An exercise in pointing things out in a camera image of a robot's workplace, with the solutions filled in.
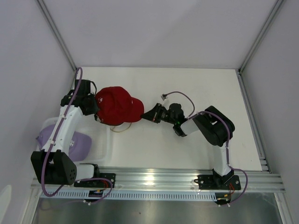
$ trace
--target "cap brim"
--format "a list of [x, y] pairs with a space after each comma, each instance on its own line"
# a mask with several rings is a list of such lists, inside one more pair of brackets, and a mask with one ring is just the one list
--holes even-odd
[[125, 122], [133, 123], [141, 120], [141, 115], [144, 114], [144, 106], [143, 103], [132, 97], [132, 110], [131, 113], [126, 117]]

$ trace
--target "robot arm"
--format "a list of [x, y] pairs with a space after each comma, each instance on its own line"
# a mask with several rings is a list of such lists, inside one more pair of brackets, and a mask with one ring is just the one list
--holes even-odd
[[99, 109], [96, 105], [95, 97], [91, 94], [91, 82], [81, 80], [77, 95], [69, 106], [73, 90], [61, 100], [60, 114], [53, 132], [43, 146], [41, 151], [35, 151], [31, 155], [31, 162], [35, 170], [38, 181], [41, 183], [43, 163], [50, 146], [52, 149], [45, 169], [45, 184], [72, 185], [75, 180], [88, 179], [94, 177], [97, 166], [93, 164], [75, 165], [68, 157], [70, 141], [74, 135], [78, 122], [84, 115], [95, 114]]
[[[223, 120], [227, 127], [215, 116]], [[228, 140], [228, 131], [226, 128], [228, 128], [230, 133], [229, 139], [233, 137], [233, 131], [235, 130], [235, 126], [231, 120], [215, 107], [210, 106], [202, 113], [184, 122], [180, 128], [185, 135], [200, 130], [206, 140], [213, 145], [214, 171], [218, 175], [225, 176], [231, 171], [231, 168], [228, 166], [229, 155], [226, 149], [226, 142]]]
[[[173, 130], [175, 133], [181, 137], [200, 130], [206, 140], [213, 145], [213, 175], [199, 176], [199, 179], [206, 179], [197, 180], [200, 189], [229, 189], [228, 184], [231, 181], [235, 181], [237, 178], [237, 182], [240, 182], [239, 177], [234, 175], [234, 171], [229, 166], [226, 146], [228, 139], [233, 137], [235, 126], [231, 120], [215, 107], [210, 106], [204, 111], [186, 119], [180, 104], [171, 104], [169, 110], [166, 110], [161, 104], [156, 104], [152, 110], [143, 114], [142, 118], [155, 123], [159, 123], [161, 120], [171, 123], [174, 125]], [[234, 188], [240, 189], [240, 184], [236, 186], [235, 183]]]

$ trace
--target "red cap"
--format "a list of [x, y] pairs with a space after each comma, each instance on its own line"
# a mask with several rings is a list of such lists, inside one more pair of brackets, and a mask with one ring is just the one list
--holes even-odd
[[107, 125], [137, 122], [144, 113], [143, 103], [120, 86], [100, 90], [95, 99], [100, 109], [97, 115], [101, 123]]

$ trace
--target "wire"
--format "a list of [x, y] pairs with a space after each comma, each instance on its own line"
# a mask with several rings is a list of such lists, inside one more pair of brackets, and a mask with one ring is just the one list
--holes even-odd
[[209, 115], [211, 115], [211, 116], [217, 118], [217, 119], [218, 119], [218, 120], [225, 126], [225, 129], [226, 129], [226, 131], [228, 132], [228, 139], [227, 139], [227, 141], [226, 141], [226, 145], [225, 145], [225, 148], [226, 148], [227, 165], [228, 165], [228, 167], [231, 168], [233, 171], [240, 171], [240, 172], [244, 173], [245, 178], [246, 178], [246, 183], [245, 183], [245, 186], [244, 186], [244, 189], [243, 189], [242, 193], [241, 193], [235, 200], [231, 201], [231, 202], [230, 202], [230, 204], [231, 204], [231, 203], [236, 202], [237, 200], [239, 200], [241, 197], [244, 196], [245, 191], [246, 191], [246, 189], [247, 189], [247, 187], [248, 187], [248, 175], [247, 175], [247, 173], [246, 173], [244, 170], [239, 169], [239, 168], [233, 168], [233, 167], [230, 166], [230, 164], [229, 164], [229, 149], [228, 149], [228, 143], [229, 143], [229, 140], [230, 140], [230, 131], [229, 131], [229, 128], [228, 128], [227, 124], [225, 123], [225, 121], [224, 121], [221, 117], [219, 117], [217, 114], [214, 114], [214, 113], [209, 112], [209, 111], [201, 111], [201, 112], [199, 112], [199, 113], [197, 113], [197, 114], [194, 114], [193, 116], [189, 117], [188, 119], [193, 119], [193, 118], [195, 118], [198, 114], [203, 114], [203, 113], [207, 113], [207, 114], [209, 114]]
[[[76, 97], [76, 94], [77, 94], [77, 92], [78, 92], [79, 86], [80, 86], [80, 84], [81, 84], [81, 80], [82, 80], [82, 76], [83, 76], [83, 70], [82, 70], [81, 67], [77, 68], [77, 70], [76, 70], [76, 72], [75, 72], [76, 76], [77, 76], [77, 74], [78, 74], [79, 71], [80, 71], [80, 78], [79, 78], [79, 81], [78, 81], [78, 85], [77, 85], [77, 87], [76, 87], [76, 89], [75, 89], [75, 91], [74, 91], [73, 96], [71, 97], [71, 100], [70, 100], [69, 104], [68, 104], [67, 107], [66, 107], [66, 110], [65, 110], [65, 112], [64, 112], [64, 116], [66, 116], [66, 114], [67, 114], [67, 112], [68, 112], [68, 110], [69, 110], [71, 104], [73, 103], [74, 98]], [[56, 137], [57, 137], [57, 135], [58, 135], [59, 129], [61, 128], [61, 125], [62, 125], [63, 121], [64, 121], [64, 118], [61, 118], [60, 121], [59, 121], [59, 124], [58, 124], [58, 126], [57, 126], [57, 129], [56, 129], [56, 131], [55, 131], [55, 133], [54, 133], [54, 136], [53, 136], [53, 139], [52, 139], [52, 143], [50, 144], [50, 147], [49, 147], [49, 149], [48, 149], [48, 151], [47, 151], [47, 154], [46, 154], [46, 156], [45, 156], [45, 159], [44, 159], [44, 161], [43, 161], [42, 181], [41, 181], [41, 184], [42, 184], [42, 190], [43, 190], [43, 193], [44, 193], [47, 197], [53, 197], [53, 196], [54, 196], [55, 194], [57, 194], [58, 191], [63, 187], [63, 185], [61, 185], [61, 186], [60, 186], [60, 187], [59, 187], [53, 194], [49, 194], [49, 193], [47, 192], [47, 190], [46, 190], [46, 187], [45, 187], [45, 171], [46, 171], [47, 162], [48, 162], [50, 152], [51, 152], [51, 150], [52, 150], [52, 148], [53, 148], [53, 146], [54, 146], [54, 144], [55, 144]]]
[[127, 127], [125, 130], [122, 130], [122, 131], [115, 131], [114, 129], [116, 128], [116, 126], [114, 126], [113, 128], [111, 128], [110, 130], [114, 133], [121, 133], [121, 132], [124, 132], [126, 130], [128, 130], [130, 127], [131, 127], [132, 123], [130, 123], [129, 127]]
[[182, 92], [180, 92], [180, 91], [169, 92], [169, 93], [163, 94], [163, 96], [166, 97], [166, 96], [171, 95], [171, 94], [173, 94], [173, 93], [179, 93], [179, 94], [182, 94], [183, 96], [185, 96], [185, 97], [192, 103], [193, 110], [192, 110], [192, 112], [188, 115], [188, 117], [190, 117], [190, 116], [194, 113], [194, 111], [195, 111], [195, 105], [194, 105], [193, 101], [192, 101], [186, 94], [184, 94], [184, 93], [182, 93]]
[[95, 85], [94, 81], [90, 81], [90, 82], [93, 84], [93, 86], [94, 86], [94, 88], [95, 88], [95, 92], [94, 92], [94, 94], [96, 94], [97, 91], [98, 91], [97, 86]]
[[91, 204], [97, 204], [99, 203], [100, 201], [102, 201], [104, 198], [108, 197], [108, 195], [111, 193], [112, 191], [112, 188], [113, 188], [113, 184], [112, 182], [109, 180], [109, 179], [106, 179], [106, 178], [89, 178], [89, 179], [82, 179], [82, 180], [77, 180], [76, 182], [80, 182], [80, 181], [104, 181], [106, 184], [107, 182], [109, 183], [110, 185], [110, 190], [108, 191], [107, 194], [105, 194], [103, 197], [101, 197], [100, 199], [94, 201], [94, 202], [87, 202], [86, 200], [72, 200], [72, 201], [69, 201], [69, 202], [65, 202], [65, 203], [62, 203], [62, 204], [59, 204], [57, 206], [53, 206], [53, 207], [50, 207], [50, 208], [42, 208], [42, 205], [39, 207], [40, 210], [42, 211], [48, 211], [48, 210], [51, 210], [51, 209], [56, 209], [56, 208], [59, 208], [59, 207], [62, 207], [62, 206], [65, 206], [67, 204], [71, 204], [71, 203], [76, 203], [76, 202], [83, 202], [83, 203], [88, 203], [88, 205], [91, 205]]

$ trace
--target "reflective metal surface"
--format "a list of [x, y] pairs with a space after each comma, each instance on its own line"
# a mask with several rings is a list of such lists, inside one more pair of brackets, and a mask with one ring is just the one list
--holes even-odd
[[[209, 202], [104, 200], [96, 205], [43, 199], [33, 224], [281, 224], [274, 194], [248, 193], [231, 207]], [[52, 210], [42, 209], [49, 206]]]
[[[101, 168], [102, 173], [115, 173], [114, 190], [149, 190], [149, 191], [190, 191], [198, 189], [194, 183], [199, 174], [212, 174], [207, 170], [189, 169], [136, 169], [136, 168]], [[241, 186], [245, 185], [245, 176], [241, 172], [239, 175]], [[280, 175], [269, 172], [247, 172], [249, 184], [247, 192], [263, 193], [283, 193], [285, 188]], [[41, 189], [37, 179], [31, 185], [33, 189]], [[47, 189], [57, 189], [57, 185], [47, 185]]]

